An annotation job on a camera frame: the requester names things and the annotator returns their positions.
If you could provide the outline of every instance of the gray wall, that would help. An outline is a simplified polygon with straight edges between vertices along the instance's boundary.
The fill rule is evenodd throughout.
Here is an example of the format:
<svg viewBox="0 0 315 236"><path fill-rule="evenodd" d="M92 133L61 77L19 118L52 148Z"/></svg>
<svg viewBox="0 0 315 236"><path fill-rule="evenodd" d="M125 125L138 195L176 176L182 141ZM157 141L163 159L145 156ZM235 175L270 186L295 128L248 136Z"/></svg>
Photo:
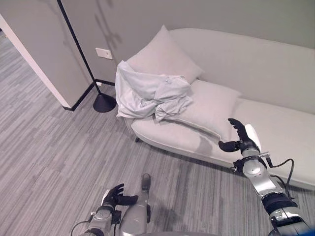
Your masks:
<svg viewBox="0 0 315 236"><path fill-rule="evenodd" d="M315 47L315 0L63 0L96 78L115 81L115 62L143 48L165 24Z"/></svg>
<svg viewBox="0 0 315 236"><path fill-rule="evenodd" d="M70 106L92 80L56 0L1 0L0 14Z"/></svg>

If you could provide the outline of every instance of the white pillow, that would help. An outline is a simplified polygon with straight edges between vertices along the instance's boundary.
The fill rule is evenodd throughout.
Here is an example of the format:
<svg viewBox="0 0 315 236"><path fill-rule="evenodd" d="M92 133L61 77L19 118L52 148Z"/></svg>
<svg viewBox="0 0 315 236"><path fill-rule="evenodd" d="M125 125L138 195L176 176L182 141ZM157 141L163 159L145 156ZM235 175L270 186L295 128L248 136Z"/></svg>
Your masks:
<svg viewBox="0 0 315 236"><path fill-rule="evenodd" d="M195 80L191 84L193 103L181 114L167 119L176 120L229 141L231 117L240 92L231 88Z"/></svg>
<svg viewBox="0 0 315 236"><path fill-rule="evenodd" d="M127 63L136 72L148 74L182 75L192 83L203 70L176 44L165 26L152 41Z"/></svg>

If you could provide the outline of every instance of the baseboard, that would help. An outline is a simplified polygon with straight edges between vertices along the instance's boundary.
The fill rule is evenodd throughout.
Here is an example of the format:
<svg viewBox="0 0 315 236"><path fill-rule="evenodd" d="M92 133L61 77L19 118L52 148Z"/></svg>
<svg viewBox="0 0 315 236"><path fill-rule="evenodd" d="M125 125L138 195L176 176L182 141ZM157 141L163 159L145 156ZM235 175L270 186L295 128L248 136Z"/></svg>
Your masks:
<svg viewBox="0 0 315 236"><path fill-rule="evenodd" d="M113 83L113 82L109 82L109 81L105 81L105 80L99 80L99 79L95 79L95 81L106 84L106 85L115 86L115 83Z"/></svg>
<svg viewBox="0 0 315 236"><path fill-rule="evenodd" d="M63 108L67 111L72 111L74 112L74 110L79 106L79 104L83 101L83 99L89 94L89 92L91 91L91 89L94 87L94 83L91 83L90 86L87 88L87 90L85 90L85 92L82 94L82 96L79 98L79 100L70 108L70 107L64 107Z"/></svg>

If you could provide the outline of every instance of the lamp pole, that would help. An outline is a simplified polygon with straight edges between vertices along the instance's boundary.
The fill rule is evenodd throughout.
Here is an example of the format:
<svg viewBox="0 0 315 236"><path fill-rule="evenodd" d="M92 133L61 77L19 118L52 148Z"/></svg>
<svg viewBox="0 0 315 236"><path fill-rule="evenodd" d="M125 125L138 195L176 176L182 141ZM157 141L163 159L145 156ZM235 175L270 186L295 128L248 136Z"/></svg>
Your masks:
<svg viewBox="0 0 315 236"><path fill-rule="evenodd" d="M75 36L75 33L73 31L73 28L72 28L72 25L71 25L71 23L69 21L69 18L67 16L66 12L65 12L65 9L63 7L63 3L62 3L61 0L57 0L57 3L59 5L59 8L60 8L62 14L63 14L65 22L68 25L68 28L69 28L69 30L71 32L73 40L74 40L74 42L75 42L75 44L76 44L76 46L77 46L77 48L78 48L78 50L80 52L82 60L83 60L83 62L85 64L85 66L87 67L88 72L89 72L89 74L90 74L90 76L91 76L91 78L93 80L94 86L95 86L95 88L96 88L96 90L98 92L98 95L97 95L97 97L96 97L96 99L95 99L95 101L93 103L94 110L96 110L97 112L102 112L102 113L109 112L109 111L111 111L112 109L115 108L115 106L117 104L116 100L115 100L115 98L113 98L113 97L111 97L111 96L109 96L107 94L104 94L104 93L102 93L99 90L99 87L98 87L98 85L96 83L96 80L95 80L95 78L93 76L93 73L92 73L92 71L91 71L91 69L89 67L89 64L88 64L87 60L85 59L85 56L84 56L84 54L82 52L82 49L81 49L81 46L80 46L80 44L78 42L77 37Z"/></svg>

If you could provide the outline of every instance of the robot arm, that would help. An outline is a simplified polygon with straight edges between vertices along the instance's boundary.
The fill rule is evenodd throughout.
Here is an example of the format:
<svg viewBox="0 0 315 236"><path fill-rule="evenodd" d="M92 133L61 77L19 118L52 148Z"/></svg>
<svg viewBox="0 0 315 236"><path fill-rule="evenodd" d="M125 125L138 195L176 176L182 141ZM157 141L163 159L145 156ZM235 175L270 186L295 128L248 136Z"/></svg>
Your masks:
<svg viewBox="0 0 315 236"><path fill-rule="evenodd" d="M243 174L251 181L256 193L269 214L274 230L269 235L300 235L310 230L303 220L297 204L286 194L280 185L271 179L265 162L260 154L260 142L251 125L243 126L236 119L228 119L237 129L239 141L219 142L219 147L226 152L241 151L242 159L234 162L232 169Z"/></svg>
<svg viewBox="0 0 315 236"><path fill-rule="evenodd" d="M95 212L91 213L91 217L87 222L84 222L89 223L89 225L80 236L106 236L113 224L120 223L122 212L115 209L116 205L131 206L136 204L138 200L137 195L123 196L123 186L124 184L120 184L105 192L101 206Z"/></svg>

